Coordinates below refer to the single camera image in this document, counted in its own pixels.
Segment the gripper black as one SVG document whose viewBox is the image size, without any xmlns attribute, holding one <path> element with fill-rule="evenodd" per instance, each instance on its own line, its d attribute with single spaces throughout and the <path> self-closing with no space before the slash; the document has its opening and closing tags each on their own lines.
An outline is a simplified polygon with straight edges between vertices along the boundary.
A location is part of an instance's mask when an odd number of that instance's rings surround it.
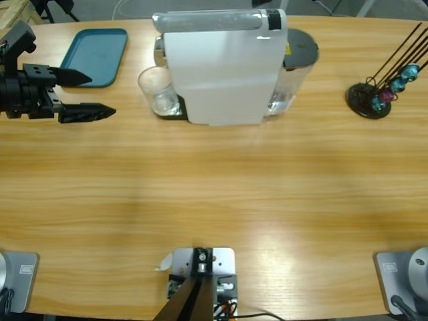
<svg viewBox="0 0 428 321">
<path fill-rule="evenodd" d="M 7 74 L 1 68 L 1 111 L 9 119 L 53 118 L 58 114 L 61 124 L 93 122 L 116 113 L 114 108 L 101 103 L 62 104 L 54 87 L 76 87 L 92 78 L 74 69 L 46 65 L 23 64 L 22 70 Z"/>
</svg>

